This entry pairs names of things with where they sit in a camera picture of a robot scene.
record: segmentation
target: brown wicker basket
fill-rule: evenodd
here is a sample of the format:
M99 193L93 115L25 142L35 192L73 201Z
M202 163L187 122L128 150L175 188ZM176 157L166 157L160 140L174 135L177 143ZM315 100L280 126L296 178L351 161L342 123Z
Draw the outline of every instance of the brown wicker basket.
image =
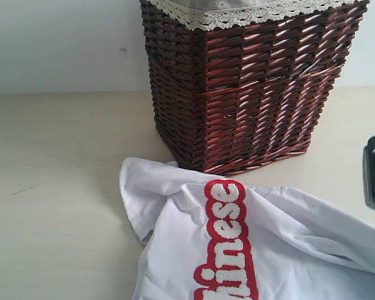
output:
M156 128L180 166L231 175L305 153L368 3L190 31L142 0Z

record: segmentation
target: wicker weave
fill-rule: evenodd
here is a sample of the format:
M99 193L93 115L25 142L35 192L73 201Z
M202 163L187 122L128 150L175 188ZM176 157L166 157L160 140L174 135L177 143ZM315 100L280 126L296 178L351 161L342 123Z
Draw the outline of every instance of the wicker weave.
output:
M180 166L231 175L305 153L368 2L207 32L142 0L156 127Z

